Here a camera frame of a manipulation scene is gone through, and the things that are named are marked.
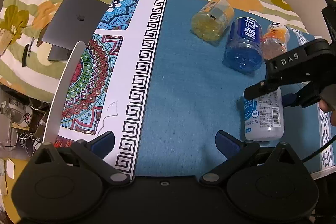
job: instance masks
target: yellow bottle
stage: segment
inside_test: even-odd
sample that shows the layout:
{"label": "yellow bottle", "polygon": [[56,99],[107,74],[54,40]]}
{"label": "yellow bottle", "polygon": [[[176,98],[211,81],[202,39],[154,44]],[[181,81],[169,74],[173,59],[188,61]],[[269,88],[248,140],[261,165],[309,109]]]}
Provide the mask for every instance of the yellow bottle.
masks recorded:
{"label": "yellow bottle", "polygon": [[221,38],[234,14],[226,0],[211,0],[192,17],[192,32],[204,41],[215,42]]}

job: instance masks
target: barcode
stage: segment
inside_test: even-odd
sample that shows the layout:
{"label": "barcode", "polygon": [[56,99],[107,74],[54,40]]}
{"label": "barcode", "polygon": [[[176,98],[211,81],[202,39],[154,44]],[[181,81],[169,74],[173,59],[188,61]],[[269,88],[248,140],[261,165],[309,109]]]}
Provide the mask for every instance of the barcode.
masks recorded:
{"label": "barcode", "polygon": [[280,127],[279,108],[272,107],[273,127]]}

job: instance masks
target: plastic bottle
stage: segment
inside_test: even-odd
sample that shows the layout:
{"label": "plastic bottle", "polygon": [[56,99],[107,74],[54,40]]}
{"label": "plastic bottle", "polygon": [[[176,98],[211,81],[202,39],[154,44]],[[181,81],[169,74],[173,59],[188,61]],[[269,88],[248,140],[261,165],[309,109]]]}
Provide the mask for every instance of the plastic bottle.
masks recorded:
{"label": "plastic bottle", "polygon": [[280,88],[257,99],[244,99],[245,137],[253,141],[277,140],[284,134]]}
{"label": "plastic bottle", "polygon": [[263,62],[261,32],[260,24],[253,18],[240,17],[232,23],[225,51],[225,58],[231,68],[247,73],[260,68]]}
{"label": "plastic bottle", "polygon": [[235,12],[226,0],[211,0],[191,19],[192,32],[207,42],[219,40]]}
{"label": "plastic bottle", "polygon": [[289,31],[285,25],[278,22],[271,23],[267,33],[261,38],[261,50],[264,59],[270,60],[287,52]]}

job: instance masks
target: finger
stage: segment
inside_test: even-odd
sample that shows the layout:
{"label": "finger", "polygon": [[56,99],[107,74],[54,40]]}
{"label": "finger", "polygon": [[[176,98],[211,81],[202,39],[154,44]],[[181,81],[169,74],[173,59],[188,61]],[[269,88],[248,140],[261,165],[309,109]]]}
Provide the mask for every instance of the finger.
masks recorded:
{"label": "finger", "polygon": [[328,106],[328,104],[324,100],[320,101],[319,107],[323,112],[330,112],[331,111],[330,107]]}
{"label": "finger", "polygon": [[336,127],[336,111],[333,111],[333,113],[331,114],[330,123],[331,123],[331,125]]}

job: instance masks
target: laptop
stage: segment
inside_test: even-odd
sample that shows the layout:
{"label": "laptop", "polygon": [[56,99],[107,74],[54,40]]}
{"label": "laptop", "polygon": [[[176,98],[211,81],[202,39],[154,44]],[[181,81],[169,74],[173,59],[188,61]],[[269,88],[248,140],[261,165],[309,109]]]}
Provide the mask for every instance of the laptop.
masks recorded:
{"label": "laptop", "polygon": [[108,7],[99,0],[63,0],[42,34],[52,44],[48,60],[68,60],[78,41],[88,45]]}

